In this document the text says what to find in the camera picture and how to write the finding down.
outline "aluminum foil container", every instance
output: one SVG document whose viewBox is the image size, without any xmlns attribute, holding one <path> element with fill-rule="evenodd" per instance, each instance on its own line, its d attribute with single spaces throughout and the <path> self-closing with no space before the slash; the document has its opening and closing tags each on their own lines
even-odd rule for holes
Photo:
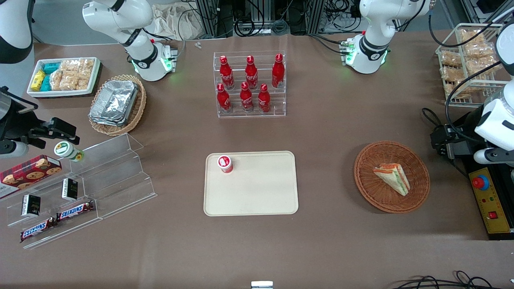
<svg viewBox="0 0 514 289">
<path fill-rule="evenodd" d="M 132 81 L 108 81 L 89 111 L 92 121 L 100 124 L 125 125 L 137 96 L 137 84 Z"/>
</svg>

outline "cookie box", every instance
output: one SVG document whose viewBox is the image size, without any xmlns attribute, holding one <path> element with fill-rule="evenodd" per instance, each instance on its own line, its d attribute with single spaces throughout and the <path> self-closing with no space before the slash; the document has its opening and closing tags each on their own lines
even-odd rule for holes
<svg viewBox="0 0 514 289">
<path fill-rule="evenodd" d="M 61 163 L 46 155 L 19 164 L 0 174 L 0 198 L 23 190 L 61 170 Z"/>
<path fill-rule="evenodd" d="M 65 98 L 65 97 L 77 97 L 77 96 L 90 96 L 95 88 L 97 82 L 97 76 L 100 70 L 100 60 L 96 57 L 86 57 L 86 59 L 94 60 L 93 70 L 89 78 L 87 89 L 71 90 L 71 91 L 49 91 L 49 92 L 37 92 L 30 88 L 30 84 L 34 80 L 36 73 L 47 63 L 60 63 L 64 60 L 79 60 L 80 58 L 56 58 L 56 59 L 41 59 L 35 64 L 34 72 L 30 78 L 29 85 L 27 87 L 27 94 L 33 98 Z"/>
</svg>

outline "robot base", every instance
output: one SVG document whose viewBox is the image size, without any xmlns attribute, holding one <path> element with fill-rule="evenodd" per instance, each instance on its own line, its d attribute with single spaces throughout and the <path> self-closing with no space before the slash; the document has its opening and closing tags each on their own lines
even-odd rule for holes
<svg viewBox="0 0 514 289">
<path fill-rule="evenodd" d="M 372 74 L 376 72 L 379 67 L 386 61 L 387 51 L 380 56 L 375 54 L 376 59 L 370 60 L 360 47 L 360 40 L 363 37 L 362 34 L 355 36 L 354 38 L 348 38 L 344 45 L 340 45 L 341 52 L 349 52 L 348 55 L 342 55 L 341 59 L 343 64 L 351 66 L 355 71 L 362 74 Z"/>
<path fill-rule="evenodd" d="M 170 60 L 172 57 L 170 47 L 159 42 L 155 42 L 154 45 L 157 47 L 157 58 L 148 68 L 140 68 L 132 61 L 136 72 L 146 81 L 157 81 L 173 70 L 173 61 Z"/>
</svg>

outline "white tray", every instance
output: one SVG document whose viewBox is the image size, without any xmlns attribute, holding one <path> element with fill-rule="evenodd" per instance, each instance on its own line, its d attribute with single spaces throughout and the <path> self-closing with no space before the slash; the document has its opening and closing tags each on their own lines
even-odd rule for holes
<svg viewBox="0 0 514 289">
<path fill-rule="evenodd" d="M 87 89 L 81 89 L 78 91 L 50 91 L 50 92 L 35 92 L 35 91 L 33 91 L 30 88 L 30 84 L 32 83 L 32 80 L 34 79 L 35 74 L 41 69 L 43 64 L 61 62 L 63 60 L 68 60 L 68 59 L 78 60 L 80 58 L 42 59 L 42 60 L 38 60 L 38 62 L 35 64 L 34 72 L 32 73 L 32 77 L 30 78 L 30 82 L 27 87 L 27 94 L 32 96 L 33 98 L 60 98 L 60 97 L 72 97 L 72 96 L 90 94 L 91 92 L 93 92 L 93 88 L 95 87 L 98 70 L 100 69 L 100 60 L 96 57 L 84 57 L 84 58 L 95 60 L 95 64 L 93 65 L 93 71 L 91 72 L 91 77 L 89 78 L 89 84 L 87 85 Z"/>
<path fill-rule="evenodd" d="M 234 165 L 224 173 L 221 155 Z M 295 155 L 289 151 L 214 153 L 205 163 L 204 212 L 208 216 L 294 214 L 298 210 Z"/>
</svg>

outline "brown wicker basket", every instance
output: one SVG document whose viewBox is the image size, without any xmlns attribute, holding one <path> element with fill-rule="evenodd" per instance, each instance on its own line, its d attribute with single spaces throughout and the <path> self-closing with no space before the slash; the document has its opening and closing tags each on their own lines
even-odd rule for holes
<svg viewBox="0 0 514 289">
<path fill-rule="evenodd" d="M 138 87 L 139 90 L 138 90 L 137 96 L 136 96 L 137 98 L 136 98 L 136 101 L 134 102 L 134 106 L 132 107 L 131 114 L 128 118 L 128 123 L 126 125 L 124 125 L 122 127 L 115 127 L 113 125 L 99 124 L 99 123 L 93 122 L 91 119 L 89 120 L 89 122 L 91 123 L 91 125 L 93 126 L 93 129 L 95 129 L 95 131 L 104 133 L 104 134 L 110 135 L 110 136 L 117 136 L 117 135 L 122 135 L 124 133 L 127 133 L 136 127 L 137 123 L 141 119 L 141 116 L 143 115 L 144 106 L 146 105 L 146 92 L 144 91 L 144 87 L 143 87 L 143 84 L 141 83 L 141 81 L 132 75 L 114 76 L 113 78 L 111 78 L 107 81 L 110 81 L 110 80 L 121 80 L 121 81 L 130 80 L 139 86 Z M 102 90 L 104 85 L 107 83 L 107 81 L 104 82 L 102 84 L 102 86 L 97 90 L 97 92 L 95 94 L 95 98 L 93 99 L 93 103 L 91 104 L 91 107 L 95 104 L 95 101 L 97 100 L 98 95 L 100 94 L 100 91 Z"/>
<path fill-rule="evenodd" d="M 400 195 L 373 173 L 383 163 L 400 164 L 411 189 Z M 393 141 L 379 141 L 366 146 L 354 166 L 359 191 L 373 206 L 389 213 L 408 213 L 419 208 L 428 197 L 430 177 L 423 161 L 408 147 Z"/>
</svg>

